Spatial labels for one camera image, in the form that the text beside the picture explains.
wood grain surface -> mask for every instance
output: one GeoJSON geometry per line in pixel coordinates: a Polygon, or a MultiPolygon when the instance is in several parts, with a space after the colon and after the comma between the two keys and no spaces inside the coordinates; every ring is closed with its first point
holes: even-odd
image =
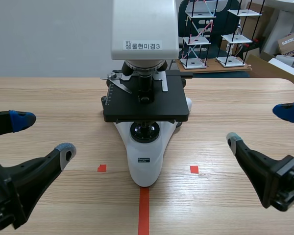
{"type": "MultiPolygon", "coordinates": [[[[36,124],[0,136],[0,163],[43,157],[62,142],[77,155],[43,195],[29,221],[1,235],[136,235],[140,189],[132,181],[123,142],[105,123],[97,78],[0,78],[0,111],[33,112],[36,124]],[[106,173],[97,173],[107,164],[106,173]]],[[[294,85],[282,79],[193,79],[189,121],[165,152],[150,187],[151,235],[294,235],[288,212],[262,208],[225,137],[238,133],[272,158],[294,156],[294,124],[274,116],[294,102],[294,85]],[[198,165],[199,174],[190,174],[198,165]]]]}

shelf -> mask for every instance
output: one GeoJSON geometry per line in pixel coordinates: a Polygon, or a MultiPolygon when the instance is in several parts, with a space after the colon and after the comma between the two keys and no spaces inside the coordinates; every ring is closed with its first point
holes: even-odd
{"type": "Polygon", "coordinates": [[[184,37],[184,41],[186,42],[187,45],[189,46],[195,46],[195,45],[209,45],[211,44],[207,38],[205,37],[191,37],[191,43],[189,44],[188,41],[190,37],[184,37]]]}
{"type": "Polygon", "coordinates": [[[231,44],[241,44],[241,43],[252,43],[250,39],[244,37],[243,35],[235,35],[234,40],[232,41],[233,34],[222,35],[224,39],[226,39],[231,44]]]}
{"type": "Polygon", "coordinates": [[[188,62],[187,62],[187,67],[186,67],[186,59],[181,59],[180,60],[183,67],[186,69],[186,70],[191,70],[191,69],[205,69],[207,68],[207,66],[205,66],[205,63],[202,62],[202,60],[199,60],[197,58],[195,59],[188,59],[188,62]]]}
{"type": "Polygon", "coordinates": [[[241,66],[246,65],[246,64],[243,64],[243,62],[239,58],[237,58],[235,56],[229,56],[229,58],[227,59],[226,65],[225,65],[226,56],[225,57],[218,57],[216,59],[225,68],[228,68],[228,67],[241,67],[241,66]]]}
{"type": "Polygon", "coordinates": [[[216,16],[210,15],[209,12],[194,12],[193,16],[191,12],[186,12],[186,14],[192,19],[216,18],[216,16]]]}
{"type": "Polygon", "coordinates": [[[232,13],[233,15],[242,17],[242,16],[262,16],[262,14],[252,11],[252,10],[248,10],[248,9],[242,9],[239,11],[239,13],[237,14],[237,10],[228,10],[228,12],[232,13]]]}

white wall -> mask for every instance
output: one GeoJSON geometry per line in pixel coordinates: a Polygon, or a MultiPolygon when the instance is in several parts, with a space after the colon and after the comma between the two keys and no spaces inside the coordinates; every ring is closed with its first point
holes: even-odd
{"type": "Polygon", "coordinates": [[[112,0],[0,0],[0,76],[99,77],[120,69],[123,61],[110,59],[111,13],[112,0]]]}

microscope stage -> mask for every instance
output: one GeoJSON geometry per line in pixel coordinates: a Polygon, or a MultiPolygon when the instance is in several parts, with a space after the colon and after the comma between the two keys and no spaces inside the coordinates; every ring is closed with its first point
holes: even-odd
{"type": "Polygon", "coordinates": [[[129,94],[111,84],[103,104],[106,122],[131,121],[178,121],[188,120],[189,109],[180,76],[167,76],[168,92],[162,91],[162,82],[153,81],[154,101],[142,104],[138,98],[138,77],[121,83],[128,87],[129,94]]]}

white microscope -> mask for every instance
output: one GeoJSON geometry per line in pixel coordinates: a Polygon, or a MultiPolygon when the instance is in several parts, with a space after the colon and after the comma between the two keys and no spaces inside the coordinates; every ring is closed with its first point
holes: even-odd
{"type": "Polygon", "coordinates": [[[112,59],[125,60],[108,74],[101,101],[126,146],[136,184],[158,179],[165,149],[176,128],[188,120],[192,101],[181,76],[166,75],[166,60],[179,54],[175,0],[114,0],[112,59]]]}

